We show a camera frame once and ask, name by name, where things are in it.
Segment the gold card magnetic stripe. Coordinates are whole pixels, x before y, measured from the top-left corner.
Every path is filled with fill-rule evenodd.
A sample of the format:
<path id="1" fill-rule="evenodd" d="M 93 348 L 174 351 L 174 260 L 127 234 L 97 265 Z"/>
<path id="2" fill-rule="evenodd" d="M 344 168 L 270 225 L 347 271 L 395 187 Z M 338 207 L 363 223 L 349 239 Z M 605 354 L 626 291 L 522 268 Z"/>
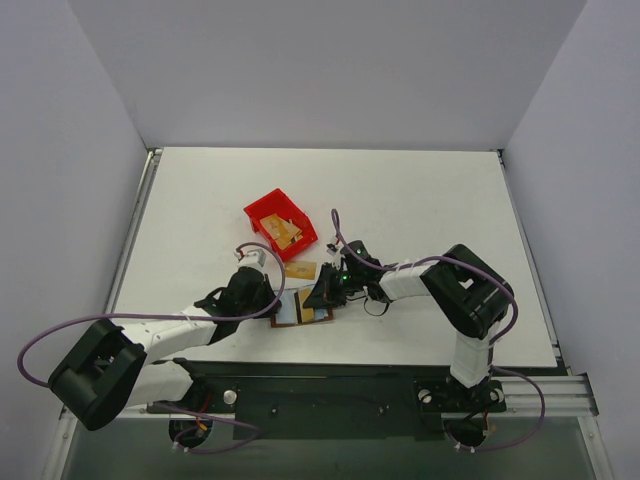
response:
<path id="1" fill-rule="evenodd" d="M 311 295 L 311 292 L 312 290 L 310 288 L 305 288 L 299 290 L 295 294 L 297 318 L 299 324 L 312 323 L 315 319 L 315 310 L 312 307 L 304 306 L 306 300 Z"/>

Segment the brown leather card holder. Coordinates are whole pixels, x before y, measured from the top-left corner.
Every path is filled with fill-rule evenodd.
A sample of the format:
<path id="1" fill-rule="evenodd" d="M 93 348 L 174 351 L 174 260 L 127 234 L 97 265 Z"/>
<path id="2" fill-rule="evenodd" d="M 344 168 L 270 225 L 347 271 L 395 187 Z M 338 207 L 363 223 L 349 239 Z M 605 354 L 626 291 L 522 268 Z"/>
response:
<path id="1" fill-rule="evenodd" d="M 333 312 L 331 309 L 305 308 L 303 306 L 310 297 L 311 291 L 310 287 L 286 289 L 280 298 L 280 310 L 270 318 L 270 326 L 272 328 L 288 328 L 332 321 Z"/>

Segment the gold card with chip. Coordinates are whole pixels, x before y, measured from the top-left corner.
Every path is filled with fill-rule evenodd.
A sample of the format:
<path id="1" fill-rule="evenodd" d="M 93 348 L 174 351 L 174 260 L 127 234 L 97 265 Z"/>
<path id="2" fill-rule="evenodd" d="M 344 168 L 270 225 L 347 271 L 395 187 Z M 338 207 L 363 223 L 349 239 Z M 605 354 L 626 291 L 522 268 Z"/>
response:
<path id="1" fill-rule="evenodd" d="M 316 262 L 297 260 L 285 263 L 285 276 L 287 278 L 313 281 L 316 279 L 316 274 Z"/>

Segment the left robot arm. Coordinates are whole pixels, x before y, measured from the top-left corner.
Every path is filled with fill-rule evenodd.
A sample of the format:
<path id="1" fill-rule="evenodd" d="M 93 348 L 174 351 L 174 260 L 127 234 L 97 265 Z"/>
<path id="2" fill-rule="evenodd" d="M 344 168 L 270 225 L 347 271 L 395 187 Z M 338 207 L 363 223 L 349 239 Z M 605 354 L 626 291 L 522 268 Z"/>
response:
<path id="1" fill-rule="evenodd" d="M 173 356 L 220 342 L 246 319 L 274 316 L 283 292 L 272 288 L 267 274 L 240 267 L 227 286 L 196 301 L 175 320 L 140 315 L 134 323 L 118 326 L 100 318 L 51 373 L 48 388 L 90 431 L 139 404 L 169 400 L 183 411 L 195 411 L 204 403 L 206 388 Z"/>

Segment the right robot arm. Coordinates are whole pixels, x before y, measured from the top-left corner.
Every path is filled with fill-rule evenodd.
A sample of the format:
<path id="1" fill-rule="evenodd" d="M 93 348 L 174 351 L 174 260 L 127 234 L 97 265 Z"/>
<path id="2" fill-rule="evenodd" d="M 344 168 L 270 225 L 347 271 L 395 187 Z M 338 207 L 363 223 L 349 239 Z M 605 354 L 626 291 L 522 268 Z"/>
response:
<path id="1" fill-rule="evenodd" d="M 314 287 L 299 305 L 330 310 L 360 293 L 385 305 L 431 297 L 456 330 L 453 379 L 446 386 L 449 402 L 468 409 L 482 398 L 481 384 L 490 376 L 499 323 L 516 307 L 512 287 L 476 253 L 456 244 L 442 256 L 384 265 L 362 241 L 353 241 L 322 265 Z"/>

